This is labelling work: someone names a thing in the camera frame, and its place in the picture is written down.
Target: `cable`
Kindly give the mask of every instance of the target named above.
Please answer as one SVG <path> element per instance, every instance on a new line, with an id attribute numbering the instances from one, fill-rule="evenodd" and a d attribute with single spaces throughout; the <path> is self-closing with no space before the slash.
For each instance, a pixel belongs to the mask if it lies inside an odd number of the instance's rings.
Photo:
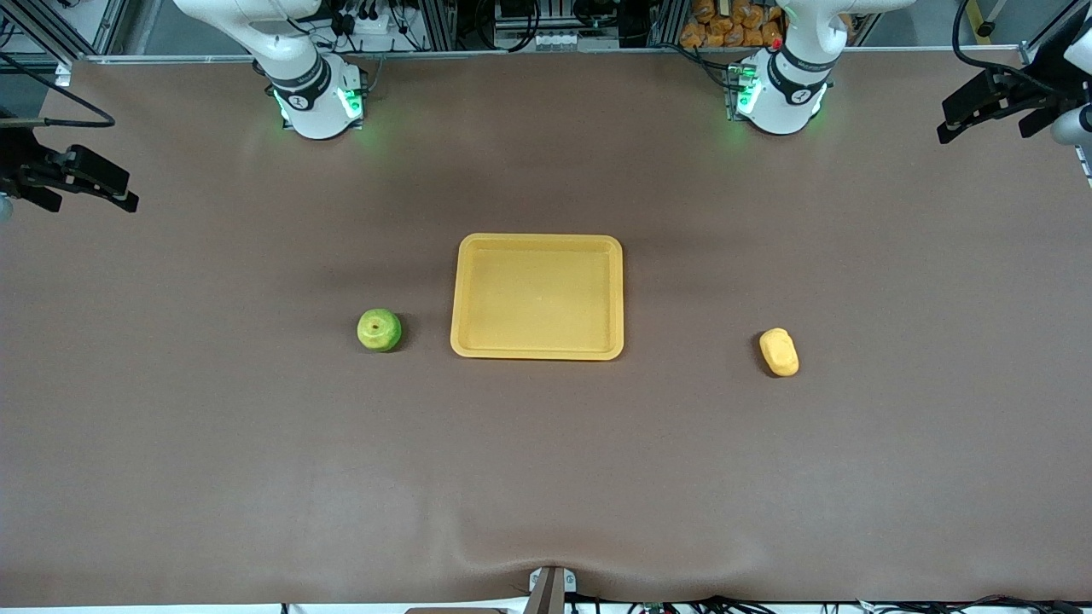
<path id="1" fill-rule="evenodd" d="M 601 29 L 601 28 L 604 28 L 604 27 L 610 27 L 610 26 L 614 26 L 614 25 L 618 25 L 618 15 L 610 15 L 610 16 L 604 17 L 602 20 L 597 20 L 597 19 L 593 17 L 591 13 L 583 13 L 583 12 L 581 12 L 581 9 L 585 8 L 585 5 L 586 5 L 587 9 L 591 9 L 591 1 L 590 0 L 575 0 L 572 3 L 572 16 L 575 17 L 577 21 L 579 21 L 580 23 L 582 23 L 585 27 L 591 27 L 591 28 L 594 28 L 594 29 Z"/>
<path id="2" fill-rule="evenodd" d="M 399 9 L 402 12 L 402 16 L 401 17 L 394 11 L 394 5 L 395 4 L 399 4 Z M 406 42 L 408 42 L 410 45 L 413 46 L 414 50 L 417 50 L 417 51 L 428 51 L 429 49 L 425 49 L 425 47 L 420 43 L 417 42 L 417 37 L 414 36 L 414 34 L 413 34 L 413 24 L 417 23 L 417 17 L 420 16 L 420 11 L 416 10 L 414 12 L 414 14 L 413 14 L 413 21 L 410 21 L 410 20 L 406 19 L 406 8 L 405 8 L 404 4 L 402 4 L 401 2 L 397 2 L 396 0 L 388 0 L 387 5 L 390 7 L 390 9 L 391 9 L 391 16 L 394 19 L 394 22 L 397 23 L 397 25 L 399 25 L 399 34 L 401 34 L 403 37 L 405 37 Z"/>
<path id="3" fill-rule="evenodd" d="M 1006 606 L 1006 607 L 1025 607 L 1028 610 L 1033 610 L 1038 614 L 1049 614 L 1054 611 L 1054 607 L 1038 603 L 1034 601 L 1026 601 L 1023 599 L 1017 599 L 1013 597 L 1008 597 L 1004 594 L 990 594 L 982 599 L 970 601 L 970 602 L 922 602 L 922 603 L 909 603 L 909 602 L 894 602 L 891 604 L 877 603 L 875 613 L 876 614 L 890 614 L 894 612 L 909 612 L 911 614 L 961 614 L 970 607 L 975 607 L 980 605 L 994 605 L 994 606 Z"/>
<path id="4" fill-rule="evenodd" d="M 9 24 L 11 24 L 11 32 L 8 32 Z M 11 43 L 12 36 L 15 36 L 15 25 L 9 22 L 7 16 L 0 17 L 0 38 L 3 38 L 3 42 L 0 43 L 0 48 L 5 47 L 9 43 Z"/>
<path id="5" fill-rule="evenodd" d="M 677 51 L 678 54 L 680 54 L 684 58 L 690 60 L 691 62 L 693 62 L 693 63 L 696 63 L 698 66 L 700 66 L 702 68 L 702 70 L 705 71 L 705 75 L 709 76 L 709 79 L 713 83 L 716 83 L 717 85 L 720 85 L 721 87 L 723 87 L 725 90 L 728 90 L 731 92 L 739 92 L 740 90 L 743 90 L 743 87 L 740 87 L 738 85 L 732 85 L 729 83 L 724 82 L 723 80 L 721 80 L 721 78 L 715 72 L 713 72 L 713 69 L 720 70 L 720 71 L 725 71 L 725 70 L 728 69 L 728 64 L 722 64 L 722 63 L 713 62 L 713 61 L 707 60 L 705 58 L 702 58 L 701 54 L 698 51 L 697 48 L 693 50 L 693 54 L 690 54 L 689 51 L 687 51 L 682 47 L 679 47 L 678 45 L 675 45 L 674 43 L 660 43 L 660 44 L 656 45 L 656 47 L 663 47 L 665 49 L 674 49 L 675 51 Z M 772 612 L 765 613 L 765 612 L 759 611 L 758 613 L 744 612 L 744 614 L 773 614 L 773 613 Z"/>
<path id="6" fill-rule="evenodd" d="M 83 98 L 76 96 L 75 94 L 69 92 L 68 90 L 57 86 L 56 83 L 49 81 L 48 79 L 45 79 L 41 75 L 31 71 L 28 68 L 15 61 L 8 54 L 0 51 L 0 59 L 11 64 L 12 68 L 17 70 L 19 72 L 22 72 L 23 74 L 29 76 L 31 79 L 37 81 L 38 83 L 41 83 L 46 87 L 49 87 L 50 90 L 57 92 L 58 94 L 64 96 L 66 98 L 76 103 L 83 108 L 103 118 L 103 121 L 85 121 L 82 119 L 50 119 L 48 117 L 43 117 L 41 118 L 43 126 L 67 126 L 69 128 L 110 128 L 111 126 L 117 123 L 110 116 L 110 114 L 96 107 L 95 105 L 88 103 L 87 101 L 84 101 Z"/>
<path id="7" fill-rule="evenodd" d="M 345 35 L 345 42 L 348 43 L 348 48 L 353 49 L 354 54 L 363 54 L 364 52 L 364 51 L 360 50 L 359 47 L 356 46 L 356 43 L 353 43 L 353 35 L 352 34 L 346 34 Z"/>
<path id="8" fill-rule="evenodd" d="M 302 27 L 302 26 L 300 26 L 300 25 L 299 25 L 299 24 L 298 24 L 298 23 L 296 22 L 296 20 L 290 20 L 290 19 L 289 19 L 289 20 L 284 20 L 284 21 L 285 21 L 285 22 L 287 22 L 287 23 L 288 23 L 288 25 L 290 25 L 292 27 L 296 28 L 296 31 L 297 31 L 297 32 L 300 32 L 300 33 L 302 33 L 302 34 L 306 34 L 308 38 L 310 38 L 310 37 L 312 37 L 312 36 L 313 36 L 313 37 L 318 38 L 319 40 L 322 40 L 322 42 L 323 42 L 323 43 L 325 43 L 327 45 L 335 45 L 335 43 L 334 43 L 333 40 L 330 40 L 329 38 L 323 38 L 322 36 L 319 36 L 319 35 L 318 35 L 318 34 L 316 33 L 316 31 L 317 31 L 318 28 L 314 28 L 314 27 L 312 27 L 311 29 L 304 29 L 304 27 Z"/>
<path id="9" fill-rule="evenodd" d="M 387 54 L 379 56 L 379 66 L 376 67 L 376 76 L 375 79 L 371 80 L 371 83 L 368 85 L 369 94 L 371 93 L 372 90 L 376 88 L 376 85 L 379 85 L 379 75 L 383 73 L 383 62 L 385 61 L 387 61 Z"/>
<path id="10" fill-rule="evenodd" d="M 496 21 L 496 17 L 487 16 L 484 23 L 480 19 L 482 8 L 488 4 L 489 1 L 490 0 L 478 0 L 478 3 L 474 8 L 474 23 L 477 29 L 478 37 L 482 39 L 482 43 L 489 49 L 496 51 L 496 50 L 501 50 L 501 48 L 497 47 L 495 43 L 490 42 L 489 38 L 486 37 L 484 29 L 485 24 L 488 23 L 490 20 Z M 538 4 L 538 0 L 527 0 L 527 2 L 531 4 L 532 8 L 531 12 L 527 13 L 527 28 L 524 32 L 523 36 L 520 38 L 520 42 L 515 44 L 515 46 L 509 49 L 503 49 L 509 54 L 514 54 L 515 51 L 522 50 L 524 47 L 530 45 L 531 42 L 535 39 L 535 35 L 538 34 L 538 24 L 542 23 L 542 16 L 543 16 L 542 7 Z"/>
<path id="11" fill-rule="evenodd" d="M 960 2 L 959 9 L 956 11 L 956 20 L 952 21 L 952 51 L 956 52 L 956 57 L 959 58 L 959 60 L 965 64 L 983 69 L 994 69 L 1000 71 L 1004 74 L 1009 74 L 1011 76 L 1016 76 L 1021 81 L 1030 83 L 1045 93 L 1053 94 L 1055 96 L 1058 96 L 1059 98 L 1066 98 L 1066 95 L 1063 94 L 1057 88 L 1052 87 L 1046 83 L 1043 83 L 1042 81 L 1035 79 L 1034 76 L 1031 76 L 1030 74 L 1025 73 L 1024 71 L 1018 68 L 1013 68 L 1008 64 L 1002 64 L 998 62 L 987 62 L 985 60 L 976 60 L 964 54 L 963 50 L 960 48 L 959 26 L 963 22 L 963 14 L 966 13 L 966 5 L 970 2 L 971 0 L 963 0 L 962 2 Z"/>

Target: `yellow tray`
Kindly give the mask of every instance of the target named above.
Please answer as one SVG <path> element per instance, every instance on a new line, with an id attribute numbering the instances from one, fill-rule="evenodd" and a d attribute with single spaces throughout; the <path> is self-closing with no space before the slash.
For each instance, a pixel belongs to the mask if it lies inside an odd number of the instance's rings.
<path id="1" fill-rule="evenodd" d="M 460 356 L 609 361 L 621 346 L 621 245 L 614 237 L 463 239 L 451 317 Z"/>

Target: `green led light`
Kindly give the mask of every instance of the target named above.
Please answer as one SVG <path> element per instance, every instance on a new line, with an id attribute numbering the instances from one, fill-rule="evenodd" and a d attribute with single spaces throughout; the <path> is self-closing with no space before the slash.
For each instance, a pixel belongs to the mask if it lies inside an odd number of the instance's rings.
<path id="1" fill-rule="evenodd" d="M 337 97 L 342 102 L 342 106 L 345 107 L 345 114 L 351 118 L 360 117 L 360 94 L 355 90 L 337 90 Z"/>
<path id="2" fill-rule="evenodd" d="M 289 121 L 289 119 L 288 119 L 288 109 L 284 108 L 284 101 L 281 99 L 281 94 L 277 94 L 274 91 L 273 92 L 273 99 L 276 101 L 276 106 L 281 107 L 281 117 L 283 117 L 285 121 Z"/>
<path id="3" fill-rule="evenodd" d="M 737 110 L 743 114 L 749 114 L 755 110 L 755 102 L 758 101 L 758 95 L 761 93 L 762 81 L 756 78 L 747 88 L 739 93 Z"/>

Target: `brown table surface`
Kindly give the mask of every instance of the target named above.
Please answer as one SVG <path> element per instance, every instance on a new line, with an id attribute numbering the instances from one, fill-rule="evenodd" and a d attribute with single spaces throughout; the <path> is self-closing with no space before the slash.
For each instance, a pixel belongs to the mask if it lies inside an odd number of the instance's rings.
<path id="1" fill-rule="evenodd" d="M 308 142 L 246 64 L 76 67 L 118 127 L 40 137 L 141 211 L 0 229 L 0 604 L 485 599 L 543 564 L 626 600 L 1089 598 L 1089 186 L 1011 121 L 938 145 L 973 73 L 847 55 L 779 139 L 678 57 L 392 61 Z M 473 232 L 617 237 L 622 355 L 458 357 Z M 356 341 L 376 306 L 400 352 Z"/>

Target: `sponge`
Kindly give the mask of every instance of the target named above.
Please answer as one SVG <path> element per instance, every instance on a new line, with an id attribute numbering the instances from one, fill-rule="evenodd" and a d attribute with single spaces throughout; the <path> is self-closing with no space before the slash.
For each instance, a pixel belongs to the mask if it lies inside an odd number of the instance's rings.
<path id="1" fill-rule="evenodd" d="M 758 346 L 762 350 L 762 357 L 774 375 L 790 377 L 800 369 L 796 345 L 785 329 L 770 329 L 763 332 L 758 339 Z"/>

